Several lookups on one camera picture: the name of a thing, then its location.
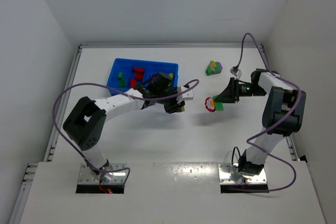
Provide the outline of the red arched lego brick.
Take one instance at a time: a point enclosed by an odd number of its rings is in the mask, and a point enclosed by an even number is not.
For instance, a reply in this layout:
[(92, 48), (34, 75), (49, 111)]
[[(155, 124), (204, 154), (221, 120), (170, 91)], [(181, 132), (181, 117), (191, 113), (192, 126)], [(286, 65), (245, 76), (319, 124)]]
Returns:
[(130, 88), (134, 88), (137, 85), (137, 80), (136, 79), (131, 79), (130, 80)]

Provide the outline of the red long lego brick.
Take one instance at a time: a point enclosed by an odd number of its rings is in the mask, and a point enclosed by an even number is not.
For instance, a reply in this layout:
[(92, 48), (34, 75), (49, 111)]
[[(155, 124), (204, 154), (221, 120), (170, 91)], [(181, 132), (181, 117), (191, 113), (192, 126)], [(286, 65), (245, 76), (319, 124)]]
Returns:
[(138, 80), (138, 81), (142, 81), (143, 80), (143, 76), (144, 76), (144, 69), (138, 68), (138, 67), (134, 67), (133, 71), (134, 71), (134, 77), (135, 77), (135, 79)]

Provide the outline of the green rounded lego brick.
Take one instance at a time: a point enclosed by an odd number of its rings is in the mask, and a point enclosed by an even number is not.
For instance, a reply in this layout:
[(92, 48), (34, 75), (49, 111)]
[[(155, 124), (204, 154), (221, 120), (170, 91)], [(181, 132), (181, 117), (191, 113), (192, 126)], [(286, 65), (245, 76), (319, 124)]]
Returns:
[(126, 87), (126, 82), (124, 80), (119, 81), (119, 87), (120, 88), (125, 88)]

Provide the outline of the blue plastic sorting bin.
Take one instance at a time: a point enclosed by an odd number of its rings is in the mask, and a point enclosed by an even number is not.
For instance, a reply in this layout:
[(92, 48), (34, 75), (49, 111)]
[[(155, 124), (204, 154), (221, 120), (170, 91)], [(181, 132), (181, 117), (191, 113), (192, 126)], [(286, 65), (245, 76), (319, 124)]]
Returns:
[[(169, 73), (174, 74), (174, 78), (172, 79), (172, 85), (174, 87), (177, 86), (179, 65), (176, 63), (117, 58), (113, 63), (107, 82), (108, 87), (114, 88), (114, 90), (109, 91), (112, 96), (118, 94), (116, 92), (117, 90), (126, 92), (130, 89), (130, 80), (135, 79), (133, 71), (134, 67), (144, 69), (143, 80), (137, 81), (137, 84), (141, 84), (148, 79), (152, 79), (152, 81), (154, 81), (156, 79), (156, 75), (159, 72), (164, 72), (168, 75)], [(119, 72), (122, 72), (124, 74), (123, 80), (126, 82), (125, 88), (119, 87)]]

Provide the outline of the green square lego brick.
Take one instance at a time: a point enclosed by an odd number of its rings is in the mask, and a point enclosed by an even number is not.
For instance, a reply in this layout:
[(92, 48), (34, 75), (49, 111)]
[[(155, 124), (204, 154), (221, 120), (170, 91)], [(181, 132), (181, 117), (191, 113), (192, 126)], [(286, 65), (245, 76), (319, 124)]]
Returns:
[(123, 80), (124, 79), (124, 74), (122, 72), (118, 73), (118, 80)]

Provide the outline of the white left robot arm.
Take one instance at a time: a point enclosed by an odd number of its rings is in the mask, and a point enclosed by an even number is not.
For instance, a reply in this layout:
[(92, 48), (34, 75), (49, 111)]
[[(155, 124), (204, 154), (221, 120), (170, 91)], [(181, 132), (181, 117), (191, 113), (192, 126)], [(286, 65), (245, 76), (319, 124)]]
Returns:
[(141, 84), (129, 89), (124, 94), (103, 99), (79, 99), (65, 122), (63, 130), (79, 147), (91, 170), (99, 174), (107, 169), (108, 159), (102, 154), (98, 145), (106, 122), (131, 111), (143, 110), (155, 104), (162, 104), (168, 114), (183, 111), (185, 102), (180, 95), (185, 88), (175, 87), (172, 78), (159, 72)]

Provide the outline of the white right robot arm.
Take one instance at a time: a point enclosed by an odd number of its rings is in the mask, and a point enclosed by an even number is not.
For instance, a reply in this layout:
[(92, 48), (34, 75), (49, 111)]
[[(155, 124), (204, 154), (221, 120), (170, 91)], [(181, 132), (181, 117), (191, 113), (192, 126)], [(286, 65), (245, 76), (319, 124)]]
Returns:
[(256, 69), (251, 74), (251, 82), (230, 78), (228, 86), (214, 98), (217, 104), (261, 96), (268, 97), (261, 119), (262, 130), (248, 140), (255, 141), (238, 159), (238, 172), (248, 176), (259, 175), (275, 146), (301, 129), (306, 93), (282, 80), (277, 72)]

